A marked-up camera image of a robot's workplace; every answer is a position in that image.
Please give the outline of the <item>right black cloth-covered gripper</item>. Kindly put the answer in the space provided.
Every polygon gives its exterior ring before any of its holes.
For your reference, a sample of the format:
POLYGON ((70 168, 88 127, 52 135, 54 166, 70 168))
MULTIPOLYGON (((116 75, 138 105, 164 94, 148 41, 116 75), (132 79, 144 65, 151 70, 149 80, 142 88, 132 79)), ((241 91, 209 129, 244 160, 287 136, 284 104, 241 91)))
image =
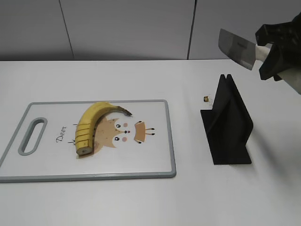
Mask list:
POLYGON ((259 69, 260 78, 281 80, 278 75, 287 69, 301 67, 301 15, 290 22, 263 24, 255 33, 258 46, 271 44, 270 52, 259 69))

